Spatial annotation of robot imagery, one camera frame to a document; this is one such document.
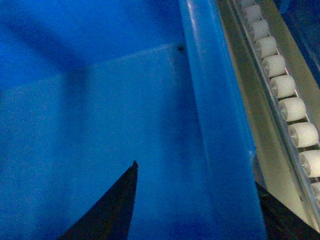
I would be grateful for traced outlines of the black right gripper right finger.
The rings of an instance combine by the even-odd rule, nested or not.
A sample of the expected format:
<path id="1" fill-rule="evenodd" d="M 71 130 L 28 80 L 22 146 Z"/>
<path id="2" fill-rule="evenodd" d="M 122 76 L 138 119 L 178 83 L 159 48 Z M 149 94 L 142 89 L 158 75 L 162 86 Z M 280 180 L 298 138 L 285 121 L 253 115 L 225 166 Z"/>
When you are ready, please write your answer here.
<path id="1" fill-rule="evenodd" d="M 269 240 L 318 240 L 320 233 L 305 223 L 258 182 L 255 183 Z"/>

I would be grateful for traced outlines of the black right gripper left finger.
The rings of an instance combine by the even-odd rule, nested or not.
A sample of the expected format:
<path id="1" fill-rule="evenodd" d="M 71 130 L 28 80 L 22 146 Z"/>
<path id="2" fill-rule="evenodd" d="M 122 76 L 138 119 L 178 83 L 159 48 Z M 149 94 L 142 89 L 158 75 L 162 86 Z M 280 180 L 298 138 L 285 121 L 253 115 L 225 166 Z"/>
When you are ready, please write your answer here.
<path id="1" fill-rule="evenodd" d="M 121 177 L 59 240 L 126 240 L 129 235 L 138 182 L 138 163 Z"/>

